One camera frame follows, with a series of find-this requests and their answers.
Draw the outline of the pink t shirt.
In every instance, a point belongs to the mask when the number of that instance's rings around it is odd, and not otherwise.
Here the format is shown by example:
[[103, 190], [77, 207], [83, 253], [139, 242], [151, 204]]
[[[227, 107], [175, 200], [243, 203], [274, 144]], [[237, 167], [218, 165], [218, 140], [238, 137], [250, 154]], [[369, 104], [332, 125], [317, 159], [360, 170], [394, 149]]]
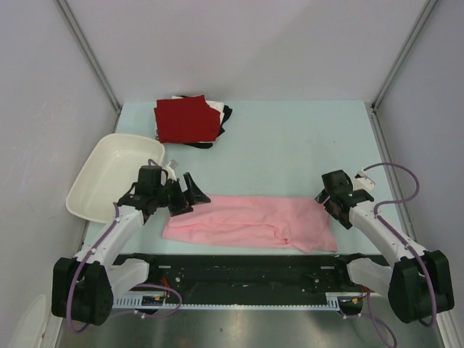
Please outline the pink t shirt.
[[336, 252], [331, 218], [304, 197], [212, 196], [192, 212], [172, 216], [164, 239], [215, 247]]

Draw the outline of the white plastic bin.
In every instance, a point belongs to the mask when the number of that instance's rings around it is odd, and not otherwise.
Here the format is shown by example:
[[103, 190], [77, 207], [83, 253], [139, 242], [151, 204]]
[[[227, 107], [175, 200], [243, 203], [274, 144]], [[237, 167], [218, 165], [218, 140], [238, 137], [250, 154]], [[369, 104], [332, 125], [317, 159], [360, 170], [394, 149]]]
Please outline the white plastic bin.
[[113, 204], [137, 180], [139, 168], [149, 160], [158, 165], [164, 146], [144, 136], [113, 133], [102, 138], [89, 155], [66, 198], [67, 210], [84, 220], [107, 223]]

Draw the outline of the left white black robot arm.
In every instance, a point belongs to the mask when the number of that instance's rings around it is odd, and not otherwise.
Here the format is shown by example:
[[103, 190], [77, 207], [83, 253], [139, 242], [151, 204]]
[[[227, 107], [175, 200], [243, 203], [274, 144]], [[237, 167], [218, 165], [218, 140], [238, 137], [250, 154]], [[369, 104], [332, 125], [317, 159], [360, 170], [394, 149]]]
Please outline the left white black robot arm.
[[183, 179], [185, 188], [169, 165], [140, 167], [136, 182], [113, 204], [111, 220], [91, 245], [55, 263], [51, 293], [54, 316], [64, 318], [69, 328], [75, 321], [100, 326], [109, 317], [115, 299], [135, 287], [150, 290], [159, 284], [160, 272], [147, 261], [130, 258], [121, 265], [114, 262], [159, 208], [178, 216], [211, 202], [190, 173], [184, 173]]

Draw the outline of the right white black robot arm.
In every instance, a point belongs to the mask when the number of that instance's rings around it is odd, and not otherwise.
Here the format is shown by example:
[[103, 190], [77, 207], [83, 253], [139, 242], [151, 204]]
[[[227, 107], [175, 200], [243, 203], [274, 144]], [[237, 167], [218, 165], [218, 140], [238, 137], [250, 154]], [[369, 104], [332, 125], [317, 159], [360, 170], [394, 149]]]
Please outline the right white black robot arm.
[[403, 323], [426, 318], [435, 322], [439, 313], [454, 308], [449, 260], [439, 250], [427, 250], [384, 217], [381, 209], [387, 203], [374, 199], [375, 183], [365, 170], [355, 177], [335, 170], [321, 178], [323, 189], [316, 202], [344, 228], [362, 232], [386, 260], [380, 265], [362, 254], [343, 257], [334, 273], [341, 290], [359, 285], [387, 298]]

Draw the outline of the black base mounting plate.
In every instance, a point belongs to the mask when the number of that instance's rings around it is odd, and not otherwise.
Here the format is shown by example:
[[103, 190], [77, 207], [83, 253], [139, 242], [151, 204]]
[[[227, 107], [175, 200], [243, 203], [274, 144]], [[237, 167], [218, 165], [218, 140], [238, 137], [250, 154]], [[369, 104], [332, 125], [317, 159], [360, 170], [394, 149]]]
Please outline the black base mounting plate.
[[326, 295], [360, 293], [345, 269], [353, 255], [155, 255], [148, 283], [176, 290], [185, 305], [324, 305]]

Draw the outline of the folded red t shirt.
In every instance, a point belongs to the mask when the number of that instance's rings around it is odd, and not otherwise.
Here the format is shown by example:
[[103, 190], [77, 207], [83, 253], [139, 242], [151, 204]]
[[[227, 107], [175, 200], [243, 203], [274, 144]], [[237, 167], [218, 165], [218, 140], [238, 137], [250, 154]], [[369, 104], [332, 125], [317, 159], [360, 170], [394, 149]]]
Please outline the folded red t shirt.
[[154, 115], [161, 143], [214, 142], [220, 132], [220, 112], [203, 95], [159, 99]]

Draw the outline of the right aluminium side rail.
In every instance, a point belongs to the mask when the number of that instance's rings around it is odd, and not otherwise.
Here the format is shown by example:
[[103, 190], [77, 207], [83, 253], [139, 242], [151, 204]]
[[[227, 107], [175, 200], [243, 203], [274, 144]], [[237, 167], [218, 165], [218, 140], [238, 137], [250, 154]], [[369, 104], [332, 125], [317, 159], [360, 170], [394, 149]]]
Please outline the right aluminium side rail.
[[[376, 138], [376, 143], [378, 146], [378, 150], [381, 156], [381, 159], [384, 162], [392, 162], [392, 156], [390, 155], [390, 151], [386, 142], [386, 138], [383, 132], [383, 129], [380, 124], [380, 120], [376, 110], [372, 107], [371, 104], [366, 103], [365, 107], [367, 109], [368, 117], [370, 119], [370, 123], [373, 129], [374, 136]], [[384, 168], [386, 173], [387, 181], [389, 182], [389, 187], [391, 190], [391, 194], [393, 199], [401, 200], [404, 199], [404, 195], [402, 189], [400, 187], [399, 177], [397, 174], [397, 169], [395, 167], [387, 166]], [[395, 209], [399, 215], [399, 221], [401, 223], [403, 231], [412, 239], [416, 240], [417, 236], [415, 233], [415, 229], [413, 227], [412, 221], [410, 219], [410, 214], [407, 209], [407, 205], [404, 202], [395, 203]]]

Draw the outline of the right aluminium frame post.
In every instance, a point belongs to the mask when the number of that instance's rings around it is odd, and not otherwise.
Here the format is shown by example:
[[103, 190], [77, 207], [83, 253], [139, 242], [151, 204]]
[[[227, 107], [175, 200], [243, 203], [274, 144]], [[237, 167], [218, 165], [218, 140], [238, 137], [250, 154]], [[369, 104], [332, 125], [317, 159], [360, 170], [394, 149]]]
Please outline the right aluminium frame post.
[[436, 8], [440, 5], [440, 0], [428, 0], [423, 5], [417, 19], [415, 20], [410, 32], [407, 34], [405, 42], [402, 44], [398, 55], [396, 56], [393, 65], [389, 69], [380, 89], [376, 93], [373, 101], [370, 103], [370, 108], [373, 112], [377, 112], [381, 106], [382, 101], [387, 95], [388, 91], [393, 86], [397, 76], [400, 73], [403, 65], [406, 63], [407, 58], [410, 56], [414, 46], [417, 44], [422, 32], [428, 24], [428, 21], [434, 14]]

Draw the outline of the aluminium frame post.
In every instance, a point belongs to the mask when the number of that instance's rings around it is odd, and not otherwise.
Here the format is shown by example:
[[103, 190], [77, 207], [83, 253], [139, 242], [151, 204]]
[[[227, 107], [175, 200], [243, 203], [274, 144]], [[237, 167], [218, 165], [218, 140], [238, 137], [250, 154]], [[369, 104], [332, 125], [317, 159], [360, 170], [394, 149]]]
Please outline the aluminium frame post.
[[122, 109], [121, 103], [117, 100], [116, 94], [111, 87], [106, 74], [104, 73], [97, 56], [94, 53], [86, 34], [84, 33], [78, 18], [75, 16], [70, 4], [66, 0], [54, 0], [59, 13], [61, 14], [66, 26], [68, 27], [72, 37], [74, 38], [78, 48], [80, 49], [85, 61], [87, 62], [91, 72], [93, 73], [97, 83], [100, 85], [104, 95], [111, 104], [117, 115]]
[[423, 5], [417, 19], [415, 20], [410, 32], [407, 34], [405, 42], [402, 44], [398, 55], [396, 56], [393, 65], [389, 69], [380, 89], [376, 93], [373, 101], [370, 103], [370, 108], [373, 112], [377, 112], [381, 106], [382, 101], [387, 95], [388, 91], [393, 86], [397, 76], [400, 73], [403, 65], [406, 63], [407, 58], [410, 56], [414, 46], [417, 44], [422, 32], [428, 24], [428, 21], [434, 14], [436, 8], [440, 5], [440, 0], [428, 0]]

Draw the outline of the left aluminium frame post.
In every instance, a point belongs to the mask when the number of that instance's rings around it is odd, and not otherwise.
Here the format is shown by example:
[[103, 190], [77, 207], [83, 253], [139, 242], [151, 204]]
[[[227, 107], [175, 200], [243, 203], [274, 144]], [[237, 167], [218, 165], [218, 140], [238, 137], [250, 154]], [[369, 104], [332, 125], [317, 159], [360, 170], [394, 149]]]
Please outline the left aluminium frame post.
[[80, 49], [85, 61], [87, 62], [91, 72], [93, 73], [97, 83], [100, 85], [104, 95], [111, 104], [117, 115], [122, 109], [121, 103], [117, 100], [116, 94], [111, 87], [106, 74], [104, 73], [97, 56], [94, 53], [86, 34], [84, 33], [78, 18], [75, 16], [70, 4], [66, 0], [54, 0], [59, 13], [61, 14], [66, 26], [68, 27], [72, 37], [74, 38], [78, 48]]

